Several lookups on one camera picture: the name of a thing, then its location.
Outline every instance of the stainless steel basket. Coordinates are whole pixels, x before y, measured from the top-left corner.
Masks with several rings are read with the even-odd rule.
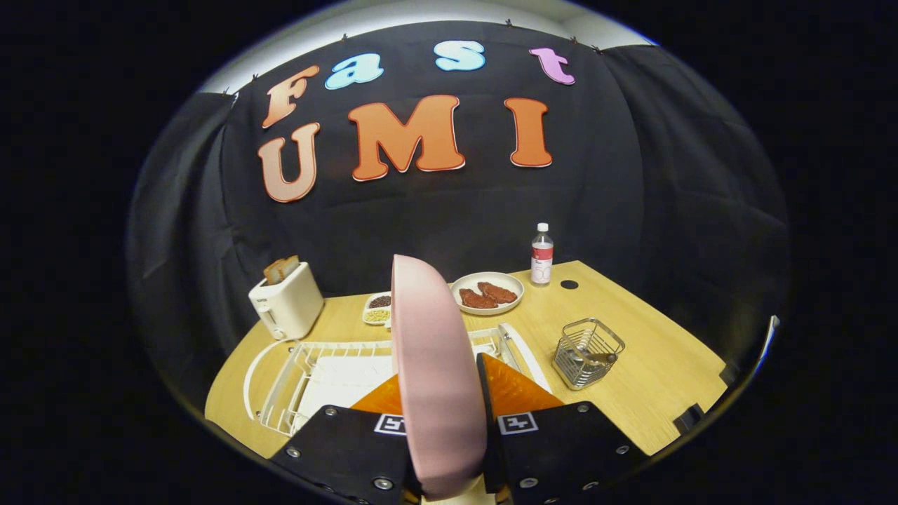
[[[577,391],[605,377],[626,347],[608,326],[587,317],[561,330],[552,367]]]

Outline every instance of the wooden table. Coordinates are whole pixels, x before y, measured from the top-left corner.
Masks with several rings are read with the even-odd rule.
[[[554,265],[547,287],[531,284],[530,271],[511,275],[524,283],[521,303],[501,315],[462,313],[467,330],[510,323],[530,347],[552,392],[561,401],[594,403],[646,454],[655,454],[679,437],[674,419],[695,403],[707,411],[726,389],[718,376],[724,369],[720,357],[667,316],[584,263]],[[562,288],[563,279],[573,279],[579,287]],[[368,297],[328,298],[303,342],[388,341],[387,329],[361,320]],[[590,316],[615,331],[627,348],[605,378],[584,390],[572,391],[552,368],[551,360],[561,328]],[[253,326],[218,372],[206,400],[208,420],[266,458],[282,448],[287,438],[249,418],[242,388],[250,363],[271,342],[273,338],[264,324]],[[250,390],[254,408],[264,402],[287,357],[287,348],[276,346],[258,364]],[[523,366],[521,357],[516,358]]]

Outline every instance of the toaster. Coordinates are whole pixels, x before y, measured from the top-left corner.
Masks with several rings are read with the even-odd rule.
[[[324,306],[309,263],[304,261],[277,284],[263,279],[250,290],[250,301],[276,340],[304,338]]]

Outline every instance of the black curtain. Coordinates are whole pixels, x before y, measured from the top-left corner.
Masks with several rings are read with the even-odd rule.
[[[443,40],[476,40],[486,65],[445,72]],[[529,49],[565,57],[555,83]],[[384,73],[327,90],[338,62],[381,57]],[[296,109],[269,129],[268,90],[318,65]],[[355,182],[357,130],[347,115],[386,103],[405,122],[432,94],[460,100],[466,165]],[[515,126],[504,100],[532,98],[552,165],[510,163]],[[298,174],[290,133],[319,122],[317,180],[303,199],[265,192],[258,148],[283,137],[285,178]],[[385,163],[389,160],[381,155]],[[128,230],[130,282],[154,362],[202,410],[216,372],[258,321],[247,293],[279,257],[308,261],[325,296],[390,286],[392,255],[452,281],[529,268],[537,222],[556,261],[580,260],[670,316],[736,364],[761,336],[786,285],[782,195],[750,129],[686,65],[657,47],[598,54],[552,35],[483,22],[431,22],[336,42],[259,75],[237,93],[198,93],[163,132],[138,181]]]

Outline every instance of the orange letter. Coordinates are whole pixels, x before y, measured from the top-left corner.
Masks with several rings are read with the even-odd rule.
[[[532,168],[551,165],[552,155],[546,152],[542,133],[542,114],[549,110],[546,104],[529,98],[509,98],[506,107],[515,115],[517,147],[511,154],[511,163]]]
[[[268,128],[285,118],[290,112],[293,112],[296,104],[290,102],[290,97],[297,99],[303,96],[303,93],[305,93],[305,78],[316,74],[318,74],[318,66],[312,65],[283,83],[269,89],[269,96],[271,97],[269,99],[269,116],[262,121],[262,127]]]
[[[284,180],[284,170],[281,168],[280,149],[284,146],[284,139],[275,138],[259,148],[265,191],[272,199],[284,203],[298,200],[315,185],[315,134],[320,127],[318,123],[309,123],[297,128],[290,136],[299,150],[299,176],[293,182]]]
[[[405,172],[421,142],[418,169],[425,172],[455,170],[464,166],[464,156],[455,146],[453,113],[458,98],[449,94],[426,96],[418,102],[408,124],[403,125],[384,103],[368,103],[349,112],[358,125],[356,181],[380,179],[387,174],[377,147],[383,148],[393,166]]]

